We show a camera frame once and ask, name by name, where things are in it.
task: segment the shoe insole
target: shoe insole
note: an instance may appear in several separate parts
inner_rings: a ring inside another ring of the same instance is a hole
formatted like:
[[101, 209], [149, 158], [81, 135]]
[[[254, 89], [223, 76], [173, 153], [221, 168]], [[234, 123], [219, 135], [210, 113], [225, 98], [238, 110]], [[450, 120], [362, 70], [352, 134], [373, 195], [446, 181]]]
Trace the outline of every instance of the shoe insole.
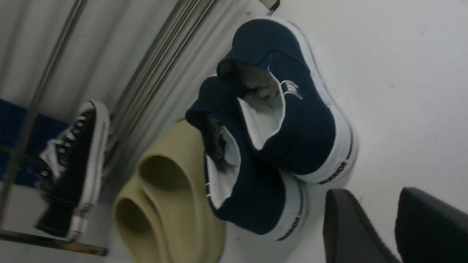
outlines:
[[252, 65], [235, 63], [239, 80], [252, 93], [238, 99], [250, 140], [261, 150], [265, 142], [276, 134], [283, 122], [285, 99], [279, 81], [266, 70]]

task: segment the white shoelace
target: white shoelace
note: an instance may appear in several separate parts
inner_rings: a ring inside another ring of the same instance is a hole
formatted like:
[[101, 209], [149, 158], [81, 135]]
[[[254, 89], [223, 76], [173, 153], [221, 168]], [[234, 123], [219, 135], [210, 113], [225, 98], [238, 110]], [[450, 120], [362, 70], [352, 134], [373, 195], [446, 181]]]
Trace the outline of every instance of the white shoelace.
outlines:
[[[80, 120], [86, 120], [85, 117], [83, 116], [78, 116], [75, 120], [75, 122], [80, 121]], [[73, 127], [68, 127], [66, 130], [61, 132], [57, 137], [58, 138], [63, 138], [66, 136], [70, 140], [76, 140], [75, 135], [78, 134], [80, 131], [77, 129], [74, 129]], [[57, 147], [56, 145], [63, 145], [65, 147], [71, 147], [70, 143], [64, 142], [63, 139], [50, 139], [47, 142], [47, 147], [45, 150], [43, 150], [39, 157], [47, 163], [49, 166], [50, 170], [52, 171], [52, 182], [56, 182], [62, 175], [62, 173], [65, 171], [66, 167], [62, 166], [59, 164], [59, 160], [57, 158]]]

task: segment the metal rail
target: metal rail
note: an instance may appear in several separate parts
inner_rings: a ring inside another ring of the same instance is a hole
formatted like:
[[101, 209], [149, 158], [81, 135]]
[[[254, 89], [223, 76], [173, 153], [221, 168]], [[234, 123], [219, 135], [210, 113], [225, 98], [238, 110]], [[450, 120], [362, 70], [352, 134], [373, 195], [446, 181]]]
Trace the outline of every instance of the metal rail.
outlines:
[[[111, 137], [111, 140], [114, 142], [113, 145], [119, 145], [116, 150], [117, 154], [114, 156], [115, 158], [112, 158], [114, 162], [117, 161], [117, 157], [121, 154], [121, 149], [135, 129], [136, 124], [145, 113], [149, 102], [154, 98], [160, 89], [161, 84], [166, 79], [166, 74], [171, 69], [172, 64], [178, 59], [186, 44], [191, 40], [192, 35], [199, 28], [200, 23], [217, 1], [218, 0], [179, 0], [176, 3], [173, 11], [161, 28], [160, 33], [158, 33], [148, 52], [142, 59], [136, 73], [132, 76], [129, 85], [124, 91], [124, 95], [117, 103], [116, 108], [118, 109], [118, 112], [113, 116], [113, 121], [116, 122], [116, 125], [113, 126], [113, 131], [115, 133]], [[1, 149], [3, 151], [11, 151], [12, 158], [5, 172], [7, 177], [0, 194], [0, 226], [5, 218], [8, 196], [15, 182], [18, 167], [24, 157], [24, 152], [29, 142], [29, 136], [39, 112], [42, 97], [47, 90], [49, 81], [57, 68], [70, 35], [72, 34], [87, 2], [88, 0], [75, 0], [73, 4], [57, 42], [55, 43], [53, 52], [49, 57], [47, 66], [41, 76], [41, 80], [36, 88], [28, 115], [16, 142], [15, 148], [13, 150], [8, 148]], [[199, 3], [205, 3], [203, 6], [204, 9], [201, 11], [200, 15], [195, 18], [196, 21], [187, 32], [186, 29], [188, 25], [190, 25], [189, 21], [194, 19], [194, 11], [199, 11]], [[180, 39], [182, 39], [182, 41], [177, 46], [175, 52], [172, 52], [174, 48], [173, 45]], [[155, 72], [161, 73], [157, 75], [156, 84], [150, 87], [148, 83], [153, 78]], [[139, 107], [135, 107], [135, 105], [139, 104], [140, 101], [143, 102]], [[107, 248], [104, 247], [91, 246], [77, 242], [70, 243], [61, 239], [24, 234], [1, 228], [0, 240], [98, 256], [105, 256], [108, 252]]]
[[[199, 4], [201, 0], [197, 0], [197, 2], [193, 5], [191, 8], [190, 12], [188, 15], [185, 17], [184, 21], [182, 22], [182, 27], [187, 24], [188, 20], [190, 19], [190, 15], [193, 13], [195, 8], [197, 8], [197, 5]], [[139, 107], [136, 107], [136, 111], [133, 114], [128, 115], [128, 120], [127, 124], [125, 127], [122, 127], [123, 132], [121, 133], [122, 135], [119, 136], [120, 134], [116, 134], [117, 138], [115, 138], [115, 143], [118, 145], [118, 148], [115, 149], [115, 151], [112, 152], [112, 155], [110, 157], [110, 162], [106, 168], [106, 174], [110, 174], [112, 172], [112, 169], [115, 167], [115, 165], [118, 162], [118, 159], [120, 155], [123, 152], [123, 149], [128, 142], [128, 138], [131, 136], [133, 131], [135, 130], [135, 127], [137, 123], [140, 121], [144, 113], [146, 112], [146, 109], [148, 107], [149, 102], [151, 102], [159, 89], [161, 88], [161, 85], [163, 84], [164, 80], [166, 79], [168, 71], [171, 69], [173, 63], [177, 61], [179, 58], [180, 53], [186, 48], [186, 44], [191, 40], [193, 37], [193, 34], [198, 30], [201, 22], [205, 19], [206, 15], [211, 11], [213, 6], [218, 2], [219, 0], [208, 0], [208, 1], [203, 1], [206, 3], [204, 6], [203, 11], [201, 12], [200, 16], [196, 19], [196, 21], [192, 24], [189, 32], [183, 37], [182, 41], [178, 45], [177, 49], [175, 52], [172, 53], [171, 57], [168, 57], [168, 51], [171, 48], [171, 44], [177, 41], [177, 37], [179, 33], [182, 31], [182, 27], [178, 29], [177, 33], [172, 36], [172, 39], [169, 42], [169, 46], [166, 47], [164, 50], [162, 56], [159, 58], [158, 62], [154, 64], [154, 68], [151, 69], [151, 73], [148, 74], [148, 78], [145, 80], [145, 84], [143, 87], [140, 88], [139, 92], [142, 93], [144, 90], [148, 90], [145, 96], [143, 96], [143, 102], [139, 104]], [[164, 59], [168, 59], [168, 63], [165, 64], [164, 68], [161, 69], [159, 66], [161, 65], [161, 62]], [[150, 79], [152, 78], [154, 72], [157, 70], [160, 70], [160, 74], [157, 76], [156, 82], [152, 87], [147, 87], [148, 83], [150, 82]]]
[[21, 159], [24, 155], [24, 150], [26, 150], [26, 146], [29, 143], [29, 135], [33, 129], [34, 122], [36, 121], [36, 117], [39, 113], [39, 107], [41, 105], [42, 97], [47, 89], [47, 84], [49, 84], [51, 76], [57, 69], [57, 65], [59, 64], [60, 58], [66, 47], [66, 43], [70, 39], [73, 29], [78, 19], [80, 18], [80, 15], [87, 2], [88, 0], [75, 0], [75, 3], [73, 4], [71, 11], [68, 14], [68, 17], [66, 18], [65, 25], [63, 26], [62, 31], [60, 32], [52, 54], [49, 57], [49, 60], [47, 61], [45, 70], [42, 73], [41, 80], [39, 81], [39, 84], [34, 93], [28, 115], [26, 116], [26, 120], [24, 121], [24, 126], [16, 142], [16, 146], [13, 151], [10, 163], [7, 167], [7, 170], [5, 171], [7, 179], [5, 181], [5, 184], [3, 185], [3, 189], [0, 195], [0, 226], [2, 226], [5, 217], [8, 195], [10, 193], [11, 187], [13, 186], [13, 183], [15, 182], [18, 166], [21, 163]]

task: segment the white curtain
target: white curtain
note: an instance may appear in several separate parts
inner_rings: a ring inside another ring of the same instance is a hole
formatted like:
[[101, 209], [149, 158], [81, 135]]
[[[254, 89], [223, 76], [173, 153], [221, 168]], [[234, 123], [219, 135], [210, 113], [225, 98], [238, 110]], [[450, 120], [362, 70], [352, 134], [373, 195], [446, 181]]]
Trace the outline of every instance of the white curtain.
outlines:
[[[88, 99], [113, 110], [175, 0], [90, 0], [40, 113], [70, 121]], [[0, 0], [0, 98], [29, 107], [72, 0]]]

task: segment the shoelace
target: shoelace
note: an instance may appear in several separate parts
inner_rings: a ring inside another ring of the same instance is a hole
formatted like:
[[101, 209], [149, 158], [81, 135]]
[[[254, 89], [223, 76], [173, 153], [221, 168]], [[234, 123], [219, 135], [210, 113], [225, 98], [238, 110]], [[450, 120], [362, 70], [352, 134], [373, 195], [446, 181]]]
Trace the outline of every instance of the shoelace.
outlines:
[[40, 172], [43, 178], [48, 178], [50, 175], [49, 173], [51, 173], [51, 180], [55, 183], [61, 177], [66, 169], [66, 163], [57, 156], [57, 153], [65, 155], [68, 152], [72, 147], [72, 142], [76, 140], [76, 136], [80, 133], [80, 128], [83, 127], [85, 120], [86, 117], [78, 116], [75, 120], [75, 124], [61, 132], [58, 139], [50, 139], [47, 142], [47, 147], [39, 155], [49, 168]]

